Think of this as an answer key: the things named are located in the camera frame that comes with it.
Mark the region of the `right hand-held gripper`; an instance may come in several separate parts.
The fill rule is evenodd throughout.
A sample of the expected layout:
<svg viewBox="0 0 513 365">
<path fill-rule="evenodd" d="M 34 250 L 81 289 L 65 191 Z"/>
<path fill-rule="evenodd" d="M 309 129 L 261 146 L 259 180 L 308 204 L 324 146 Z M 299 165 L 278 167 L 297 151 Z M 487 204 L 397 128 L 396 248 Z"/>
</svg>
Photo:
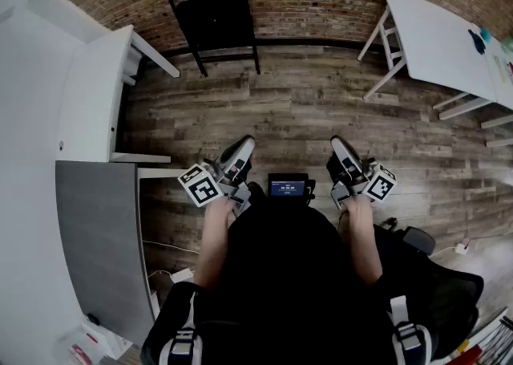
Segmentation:
<svg viewBox="0 0 513 365">
<path fill-rule="evenodd" d="M 330 140 L 333 154 L 326 168 L 334 182 L 331 197 L 341 209 L 350 197 L 367 196 L 371 201 L 383 202 L 396 186 L 396 176 L 377 161 L 362 161 L 352 146 L 340 136 Z"/>
</svg>

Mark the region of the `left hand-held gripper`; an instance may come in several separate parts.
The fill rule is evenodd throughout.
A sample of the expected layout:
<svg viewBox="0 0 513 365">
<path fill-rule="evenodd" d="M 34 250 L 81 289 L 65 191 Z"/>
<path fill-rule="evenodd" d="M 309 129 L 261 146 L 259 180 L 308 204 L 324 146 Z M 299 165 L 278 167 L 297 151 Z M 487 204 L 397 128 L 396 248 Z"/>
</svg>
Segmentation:
<svg viewBox="0 0 513 365">
<path fill-rule="evenodd" d="M 219 164 L 210 160 L 194 164 L 178 181 L 197 207 L 225 197 L 233 202 L 232 211 L 239 217 L 250 206 L 251 192 L 245 181 L 254 148 L 254 138 L 243 136 L 223 151 Z"/>
</svg>

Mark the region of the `black folding chair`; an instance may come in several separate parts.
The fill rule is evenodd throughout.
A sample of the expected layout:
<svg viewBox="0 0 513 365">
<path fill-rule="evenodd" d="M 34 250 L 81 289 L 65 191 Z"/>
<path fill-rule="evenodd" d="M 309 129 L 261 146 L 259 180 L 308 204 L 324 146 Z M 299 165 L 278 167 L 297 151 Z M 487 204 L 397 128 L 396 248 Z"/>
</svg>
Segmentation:
<svg viewBox="0 0 513 365">
<path fill-rule="evenodd" d="M 203 76 L 205 63 L 252 59 L 261 72 L 248 0 L 168 0 Z"/>
</svg>

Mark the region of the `person's left forearm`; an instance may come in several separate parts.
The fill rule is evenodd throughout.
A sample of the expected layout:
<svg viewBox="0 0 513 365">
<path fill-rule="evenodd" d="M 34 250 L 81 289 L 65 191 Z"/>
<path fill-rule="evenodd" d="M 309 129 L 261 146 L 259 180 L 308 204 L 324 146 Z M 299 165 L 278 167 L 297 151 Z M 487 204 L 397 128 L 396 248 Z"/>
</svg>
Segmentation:
<svg viewBox="0 0 513 365">
<path fill-rule="evenodd" d="M 233 201 L 227 197 L 220 197 L 205 209 L 194 283 L 206 290 L 213 290 L 220 278 L 228 252 L 228 220 L 233 205 Z"/>
</svg>

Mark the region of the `person's right forearm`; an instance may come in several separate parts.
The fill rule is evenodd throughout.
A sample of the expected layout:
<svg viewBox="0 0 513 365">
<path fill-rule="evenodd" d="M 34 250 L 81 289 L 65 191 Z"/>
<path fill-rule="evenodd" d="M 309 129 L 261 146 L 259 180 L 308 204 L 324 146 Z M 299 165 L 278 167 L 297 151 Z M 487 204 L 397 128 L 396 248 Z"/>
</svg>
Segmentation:
<svg viewBox="0 0 513 365">
<path fill-rule="evenodd" d="M 370 199 L 366 195 L 358 195 L 343 203 L 349 216 L 349 247 L 354 270 L 366 285 L 372 286 L 383 271 Z"/>
</svg>

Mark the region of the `black office chair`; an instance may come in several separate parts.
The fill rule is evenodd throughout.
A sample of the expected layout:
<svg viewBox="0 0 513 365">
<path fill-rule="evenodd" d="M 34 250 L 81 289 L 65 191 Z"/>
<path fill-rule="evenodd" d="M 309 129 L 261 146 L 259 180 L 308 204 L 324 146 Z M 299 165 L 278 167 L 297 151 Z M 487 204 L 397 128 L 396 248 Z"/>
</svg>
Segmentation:
<svg viewBox="0 0 513 365">
<path fill-rule="evenodd" d="M 453 352 L 477 323 L 477 302 L 484 280 L 477 274 L 451 270 L 433 262 L 435 239 L 421 229 L 374 227 L 385 283 L 406 296 L 414 317 L 427 326 L 432 339 L 432 359 Z"/>
</svg>

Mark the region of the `small black screen device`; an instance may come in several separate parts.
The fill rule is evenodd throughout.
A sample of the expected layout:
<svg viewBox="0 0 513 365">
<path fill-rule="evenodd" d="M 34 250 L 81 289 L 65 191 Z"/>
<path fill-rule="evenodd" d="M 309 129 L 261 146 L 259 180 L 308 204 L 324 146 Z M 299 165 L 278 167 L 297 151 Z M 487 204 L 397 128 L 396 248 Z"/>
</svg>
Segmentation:
<svg viewBox="0 0 513 365">
<path fill-rule="evenodd" d="M 315 197 L 316 181 L 307 173 L 268 174 L 268 195 L 271 198 L 311 200 Z"/>
</svg>

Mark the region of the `person's black clothing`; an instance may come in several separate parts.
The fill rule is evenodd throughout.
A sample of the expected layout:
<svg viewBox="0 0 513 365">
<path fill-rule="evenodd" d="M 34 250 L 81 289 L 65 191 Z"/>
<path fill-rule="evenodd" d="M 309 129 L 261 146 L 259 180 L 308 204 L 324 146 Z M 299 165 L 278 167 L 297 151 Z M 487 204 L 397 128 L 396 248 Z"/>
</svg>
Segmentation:
<svg viewBox="0 0 513 365">
<path fill-rule="evenodd" d="M 384 274 L 354 270 L 349 238 L 306 205 L 262 197 L 228 220 L 213 290 L 175 284 L 143 365 L 427 365 L 432 339 Z"/>
</svg>

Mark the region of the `white table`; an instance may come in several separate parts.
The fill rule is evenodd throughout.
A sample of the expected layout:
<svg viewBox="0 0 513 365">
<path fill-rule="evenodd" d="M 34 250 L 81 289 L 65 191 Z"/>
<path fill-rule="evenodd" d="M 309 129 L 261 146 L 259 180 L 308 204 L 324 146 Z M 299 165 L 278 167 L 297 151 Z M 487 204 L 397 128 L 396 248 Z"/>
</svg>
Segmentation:
<svg viewBox="0 0 513 365">
<path fill-rule="evenodd" d="M 470 22 L 426 0 L 386 0 L 386 8 L 357 59 L 362 60 L 380 36 L 389 71 L 363 99 L 368 100 L 405 67 L 412 79 L 458 91 L 435 104 L 434 110 L 467 96 L 473 98 L 440 111 L 441 120 L 496 103 L 487 58 L 476 50 L 474 35 Z"/>
<path fill-rule="evenodd" d="M 491 36 L 486 45 L 485 57 L 495 88 L 495 102 L 509 109 L 510 113 L 482 122 L 481 129 L 513 124 L 513 52 L 503 47 L 499 40 Z"/>
<path fill-rule="evenodd" d="M 130 50 L 146 56 L 171 77 L 180 72 L 142 39 L 133 26 L 79 47 L 67 72 L 59 110 L 56 159 L 82 162 L 171 162 L 169 156 L 128 154 L 115 149 L 123 85 L 135 83 L 127 74 Z"/>
</svg>

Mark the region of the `grey table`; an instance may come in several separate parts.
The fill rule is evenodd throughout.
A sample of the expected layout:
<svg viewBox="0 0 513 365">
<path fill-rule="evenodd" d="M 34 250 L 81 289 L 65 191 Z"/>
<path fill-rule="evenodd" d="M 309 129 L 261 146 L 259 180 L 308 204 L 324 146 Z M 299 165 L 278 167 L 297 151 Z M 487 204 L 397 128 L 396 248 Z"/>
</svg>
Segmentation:
<svg viewBox="0 0 513 365">
<path fill-rule="evenodd" d="M 137 346 L 156 320 L 141 237 L 139 182 L 181 173 L 133 163 L 55 164 L 60 235 L 80 308 Z"/>
</svg>

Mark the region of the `small blue object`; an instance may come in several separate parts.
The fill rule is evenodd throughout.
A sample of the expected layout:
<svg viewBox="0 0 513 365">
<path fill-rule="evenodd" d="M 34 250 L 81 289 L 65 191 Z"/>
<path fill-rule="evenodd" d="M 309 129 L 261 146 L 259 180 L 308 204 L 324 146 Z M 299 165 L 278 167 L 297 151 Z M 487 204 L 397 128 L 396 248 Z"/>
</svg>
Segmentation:
<svg viewBox="0 0 513 365">
<path fill-rule="evenodd" d="M 473 30 L 468 30 L 468 33 L 471 35 L 471 37 L 473 39 L 476 51 L 480 55 L 484 55 L 485 51 L 486 51 L 486 45 L 485 45 L 485 42 L 483 41 L 483 39 L 478 34 L 476 34 Z"/>
</svg>

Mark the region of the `red object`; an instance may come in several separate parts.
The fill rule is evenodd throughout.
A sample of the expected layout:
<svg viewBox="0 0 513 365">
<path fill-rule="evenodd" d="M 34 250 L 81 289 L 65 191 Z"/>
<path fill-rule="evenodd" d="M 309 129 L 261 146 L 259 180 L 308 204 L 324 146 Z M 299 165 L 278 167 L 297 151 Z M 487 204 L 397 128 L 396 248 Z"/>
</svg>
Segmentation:
<svg viewBox="0 0 513 365">
<path fill-rule="evenodd" d="M 481 356 L 483 350 L 479 345 L 473 346 L 468 351 L 464 351 L 455 359 L 452 359 L 446 365 L 475 365 Z"/>
</svg>

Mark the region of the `white box with red items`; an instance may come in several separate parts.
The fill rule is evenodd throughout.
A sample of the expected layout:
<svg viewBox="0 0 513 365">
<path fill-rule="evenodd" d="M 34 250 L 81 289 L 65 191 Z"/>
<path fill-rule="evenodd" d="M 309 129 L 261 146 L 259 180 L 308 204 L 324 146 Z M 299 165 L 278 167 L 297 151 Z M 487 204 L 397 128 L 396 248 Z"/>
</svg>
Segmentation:
<svg viewBox="0 0 513 365">
<path fill-rule="evenodd" d="M 132 342 L 96 325 L 87 316 L 54 344 L 52 354 L 57 365 L 99 365 L 104 357 L 119 359 Z"/>
</svg>

